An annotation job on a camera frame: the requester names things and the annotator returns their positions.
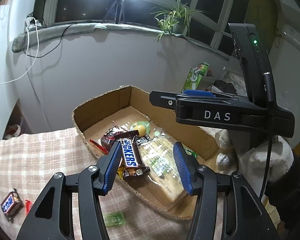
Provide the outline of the black sleeved right forearm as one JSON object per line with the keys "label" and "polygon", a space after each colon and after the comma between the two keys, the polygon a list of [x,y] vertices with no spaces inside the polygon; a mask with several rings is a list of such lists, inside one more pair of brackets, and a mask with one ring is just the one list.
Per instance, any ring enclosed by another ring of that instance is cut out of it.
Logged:
{"label": "black sleeved right forearm", "polygon": [[288,238],[300,239],[300,155],[285,140],[273,146],[266,196],[285,223]]}

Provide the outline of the white gloved right hand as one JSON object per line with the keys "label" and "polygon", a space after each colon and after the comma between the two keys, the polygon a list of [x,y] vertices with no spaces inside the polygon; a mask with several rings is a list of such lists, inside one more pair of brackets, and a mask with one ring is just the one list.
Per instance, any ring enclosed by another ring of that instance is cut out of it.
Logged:
{"label": "white gloved right hand", "polygon": [[[221,150],[217,155],[217,169],[223,173],[230,173],[235,168],[246,178],[257,178],[257,172],[261,172],[266,167],[268,143],[252,148],[248,152],[239,154],[234,150],[229,132],[222,129],[215,133],[215,141]],[[294,161],[293,151],[286,140],[278,136],[273,140],[268,181],[271,183],[279,181],[292,167]]]}

